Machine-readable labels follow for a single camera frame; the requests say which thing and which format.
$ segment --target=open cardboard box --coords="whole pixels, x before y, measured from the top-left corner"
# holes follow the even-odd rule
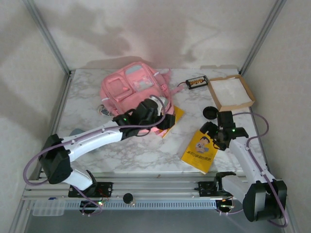
[[[213,90],[213,87],[212,85],[208,84],[208,88],[209,88],[209,91],[215,101],[215,104],[218,108],[218,111],[219,112],[223,112],[223,111],[231,111],[231,110],[235,110],[235,109],[239,109],[239,108],[245,108],[245,107],[250,107],[253,105],[253,103],[255,102],[255,97],[251,91],[251,89],[249,89],[249,86],[247,85],[247,83],[245,82],[244,78],[240,75],[240,74],[236,74],[236,75],[230,75],[230,76],[227,76],[225,78],[215,78],[215,79],[210,79],[209,82],[212,82],[212,81],[218,81],[218,80],[226,80],[226,79],[231,79],[231,78],[236,78],[236,79],[239,79],[242,83],[242,85],[244,86],[245,90],[246,90],[246,93],[248,94],[249,98],[251,99],[251,101],[249,102],[245,102],[245,103],[242,103],[242,104],[239,104],[239,105],[221,105],[217,96],[216,96],[216,93],[215,91]]]

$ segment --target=pink backpack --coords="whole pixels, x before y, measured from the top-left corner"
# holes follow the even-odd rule
[[[104,78],[100,90],[102,103],[117,116],[137,108],[150,95],[163,96],[169,101],[166,113],[173,114],[174,106],[168,86],[170,74],[170,71],[160,74],[142,62],[131,63]]]

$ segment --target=yellow book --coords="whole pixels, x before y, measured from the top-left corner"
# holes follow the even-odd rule
[[[176,107],[176,106],[174,105],[175,125],[176,125],[176,123],[180,120],[180,118],[182,117],[182,115],[183,115],[184,113],[185,113],[184,110],[182,110],[182,109],[180,109],[180,108],[178,108],[178,107]],[[167,135],[167,133],[168,133],[173,127],[167,129],[165,133],[163,133],[163,130],[159,130],[158,133],[156,133],[156,134],[160,134],[160,136],[161,136],[162,138],[164,138],[164,137]]]
[[[211,138],[199,130],[190,141],[181,160],[206,174],[215,158],[217,149]]]

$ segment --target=marble surface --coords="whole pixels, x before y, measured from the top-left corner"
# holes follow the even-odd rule
[[[58,134],[68,136],[79,128],[90,130],[108,122],[111,118],[96,111],[101,104],[99,90],[101,81],[114,70],[78,69],[72,80],[66,107]],[[236,69],[173,69],[171,88],[186,79],[207,75],[208,78],[237,74]],[[193,134],[206,122],[202,111],[215,106],[207,87],[185,89],[173,97],[174,104],[185,111],[180,121],[164,139],[150,133],[145,137],[132,137],[121,142],[98,148],[77,162],[92,172],[195,172],[197,169],[180,160]],[[236,110],[248,112],[249,109]],[[244,127],[250,136],[256,134],[250,115],[235,116],[237,127]],[[257,140],[251,148],[263,162],[264,158]],[[236,157],[228,150],[218,151],[210,171],[242,171]]]

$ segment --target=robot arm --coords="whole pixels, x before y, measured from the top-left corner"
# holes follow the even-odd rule
[[[267,170],[266,164],[253,160],[248,152],[249,148],[246,147],[248,134],[244,128],[236,127],[231,111],[219,112],[217,120],[218,126],[207,122],[201,131],[207,132],[213,139],[214,145],[217,145],[220,150],[230,149],[237,157],[247,178],[247,183],[245,183],[232,173],[219,174],[215,182],[218,190],[224,190],[239,200],[249,221],[281,218],[281,209],[263,174],[273,185],[284,208],[286,184],[284,181],[277,181]]]
[[[91,150],[136,136],[142,129],[150,130],[150,125],[163,118],[161,111],[166,104],[167,100],[164,97],[150,97],[142,101],[136,109],[118,115],[96,129],[64,138],[59,138],[57,134],[51,135],[44,149],[57,144],[64,146],[53,149],[39,158],[49,183],[65,182],[91,196],[96,191],[97,182],[91,172],[80,169],[74,161]],[[175,116],[166,114],[157,127],[164,130],[172,127],[174,123]]]

